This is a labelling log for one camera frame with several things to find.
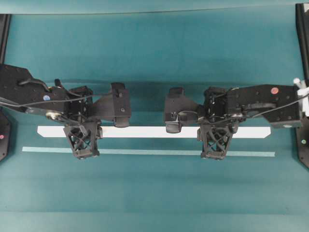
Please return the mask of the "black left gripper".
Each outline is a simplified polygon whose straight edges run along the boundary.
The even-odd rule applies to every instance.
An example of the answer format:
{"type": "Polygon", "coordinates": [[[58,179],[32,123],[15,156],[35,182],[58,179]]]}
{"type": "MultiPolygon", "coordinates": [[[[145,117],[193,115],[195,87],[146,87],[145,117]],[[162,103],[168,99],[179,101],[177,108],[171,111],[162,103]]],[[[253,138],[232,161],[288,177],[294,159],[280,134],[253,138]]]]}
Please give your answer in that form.
{"type": "MultiPolygon", "coordinates": [[[[70,102],[67,102],[65,123],[96,122],[101,120],[111,121],[117,128],[129,126],[131,117],[131,104],[129,91],[123,83],[111,83],[109,93],[93,103],[93,91],[87,86],[66,90],[70,102]],[[93,104],[93,117],[89,116],[88,108],[93,104]]],[[[96,139],[103,138],[103,129],[97,126],[96,139]]]]}

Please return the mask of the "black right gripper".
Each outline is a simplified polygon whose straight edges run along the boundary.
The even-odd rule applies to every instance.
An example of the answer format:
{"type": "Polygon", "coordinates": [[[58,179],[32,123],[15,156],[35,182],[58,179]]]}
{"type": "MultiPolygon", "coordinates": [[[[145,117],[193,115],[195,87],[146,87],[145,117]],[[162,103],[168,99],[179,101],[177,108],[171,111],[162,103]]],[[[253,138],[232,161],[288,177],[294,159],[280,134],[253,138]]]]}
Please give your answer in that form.
{"type": "MultiPolygon", "coordinates": [[[[173,87],[165,98],[164,122],[167,133],[180,133],[191,124],[232,125],[236,120],[226,112],[227,94],[235,88],[209,87],[204,91],[203,105],[185,96],[184,88],[173,87]]],[[[201,129],[197,140],[203,141],[201,129]]]]}

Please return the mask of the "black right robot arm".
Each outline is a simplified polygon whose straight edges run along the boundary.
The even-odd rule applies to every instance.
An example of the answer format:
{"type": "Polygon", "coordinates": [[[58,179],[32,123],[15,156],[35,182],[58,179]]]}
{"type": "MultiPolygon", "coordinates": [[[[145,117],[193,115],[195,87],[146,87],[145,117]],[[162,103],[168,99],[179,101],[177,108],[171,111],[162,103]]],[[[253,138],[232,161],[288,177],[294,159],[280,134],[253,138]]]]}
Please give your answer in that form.
{"type": "Polygon", "coordinates": [[[197,124],[197,137],[204,142],[225,142],[240,123],[262,116],[273,127],[289,122],[299,124],[301,103],[296,86],[257,85],[251,87],[209,87],[203,104],[186,97],[182,87],[169,90],[165,99],[164,122],[168,133],[181,132],[182,126],[197,124]]]}

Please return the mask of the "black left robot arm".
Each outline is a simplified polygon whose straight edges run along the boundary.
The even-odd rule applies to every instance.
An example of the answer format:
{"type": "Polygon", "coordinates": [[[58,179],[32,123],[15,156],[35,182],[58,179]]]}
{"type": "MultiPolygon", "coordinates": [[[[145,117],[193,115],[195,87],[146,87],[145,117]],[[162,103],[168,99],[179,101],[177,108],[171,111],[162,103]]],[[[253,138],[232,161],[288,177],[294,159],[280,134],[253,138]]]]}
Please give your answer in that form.
{"type": "Polygon", "coordinates": [[[101,122],[117,128],[129,126],[129,91],[123,83],[112,83],[108,93],[95,94],[86,87],[65,89],[56,79],[52,87],[33,78],[28,69],[0,66],[0,104],[25,114],[44,116],[65,126],[68,136],[102,138],[101,122]]]}

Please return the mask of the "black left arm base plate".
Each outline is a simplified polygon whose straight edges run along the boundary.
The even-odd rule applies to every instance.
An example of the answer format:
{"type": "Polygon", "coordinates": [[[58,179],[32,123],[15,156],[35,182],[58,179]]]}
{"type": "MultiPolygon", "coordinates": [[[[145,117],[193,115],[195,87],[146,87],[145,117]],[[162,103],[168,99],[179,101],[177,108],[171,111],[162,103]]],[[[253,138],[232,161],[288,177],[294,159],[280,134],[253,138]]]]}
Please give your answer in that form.
{"type": "Polygon", "coordinates": [[[0,161],[8,155],[12,125],[8,118],[0,111],[0,161]]]}

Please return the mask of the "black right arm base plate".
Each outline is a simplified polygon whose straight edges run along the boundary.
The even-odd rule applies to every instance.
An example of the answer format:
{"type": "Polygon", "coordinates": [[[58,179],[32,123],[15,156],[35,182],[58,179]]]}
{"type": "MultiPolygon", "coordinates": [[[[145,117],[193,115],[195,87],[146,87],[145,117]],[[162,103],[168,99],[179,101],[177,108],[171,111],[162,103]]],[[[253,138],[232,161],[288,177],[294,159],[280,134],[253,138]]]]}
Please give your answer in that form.
{"type": "Polygon", "coordinates": [[[307,170],[309,169],[309,118],[301,120],[302,126],[293,129],[294,154],[293,159],[307,170]]]}

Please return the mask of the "white bracket on right arm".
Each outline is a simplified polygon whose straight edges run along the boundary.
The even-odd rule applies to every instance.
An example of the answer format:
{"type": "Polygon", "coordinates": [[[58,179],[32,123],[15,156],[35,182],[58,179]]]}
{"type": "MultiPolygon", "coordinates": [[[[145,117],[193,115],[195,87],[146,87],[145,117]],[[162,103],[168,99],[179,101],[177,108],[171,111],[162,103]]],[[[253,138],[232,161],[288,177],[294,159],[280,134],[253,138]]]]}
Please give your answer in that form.
{"type": "Polygon", "coordinates": [[[297,96],[300,99],[299,105],[304,116],[309,117],[309,81],[295,78],[294,85],[298,88],[297,96]]]}

